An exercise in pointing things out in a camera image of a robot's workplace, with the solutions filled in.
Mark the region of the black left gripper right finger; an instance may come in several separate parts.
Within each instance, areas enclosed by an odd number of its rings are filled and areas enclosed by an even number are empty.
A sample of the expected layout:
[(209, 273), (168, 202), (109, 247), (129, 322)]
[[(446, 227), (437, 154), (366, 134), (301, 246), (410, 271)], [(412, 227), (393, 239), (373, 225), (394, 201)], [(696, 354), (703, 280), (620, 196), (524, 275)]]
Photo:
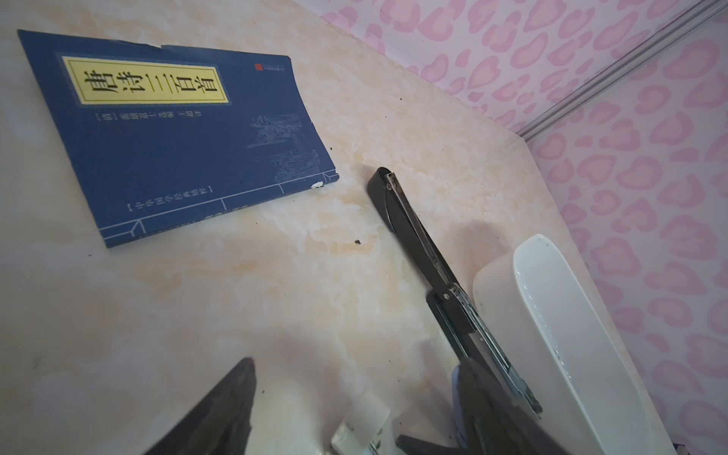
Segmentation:
[(461, 361), (458, 400), (472, 454), (565, 454), (535, 419), (471, 358)]

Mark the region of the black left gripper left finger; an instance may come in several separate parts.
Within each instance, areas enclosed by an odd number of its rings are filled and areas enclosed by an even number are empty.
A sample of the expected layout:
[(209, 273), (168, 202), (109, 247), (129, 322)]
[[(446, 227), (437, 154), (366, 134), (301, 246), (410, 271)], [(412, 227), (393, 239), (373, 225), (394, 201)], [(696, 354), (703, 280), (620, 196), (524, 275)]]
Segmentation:
[(255, 363), (244, 358), (225, 375), (149, 454), (243, 454), (252, 426)]

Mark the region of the black long stapler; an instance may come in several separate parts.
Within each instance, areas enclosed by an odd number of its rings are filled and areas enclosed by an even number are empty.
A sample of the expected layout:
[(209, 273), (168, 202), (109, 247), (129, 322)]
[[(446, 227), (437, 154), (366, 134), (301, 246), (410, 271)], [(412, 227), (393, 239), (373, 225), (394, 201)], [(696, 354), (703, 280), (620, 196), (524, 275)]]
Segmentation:
[(409, 203), (394, 172), (378, 168), (367, 193), (388, 229), (430, 285), (428, 307), (457, 358), (471, 358), (491, 373), (519, 404), (541, 415), (543, 407), (491, 334)]

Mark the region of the grey white mini stapler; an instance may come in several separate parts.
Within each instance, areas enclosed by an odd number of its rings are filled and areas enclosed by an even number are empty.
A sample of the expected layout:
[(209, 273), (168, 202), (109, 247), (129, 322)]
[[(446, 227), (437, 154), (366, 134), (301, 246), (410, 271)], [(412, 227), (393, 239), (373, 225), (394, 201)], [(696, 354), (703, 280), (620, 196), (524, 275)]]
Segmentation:
[(331, 439), (334, 454), (394, 454), (391, 409), (371, 390), (364, 392)]

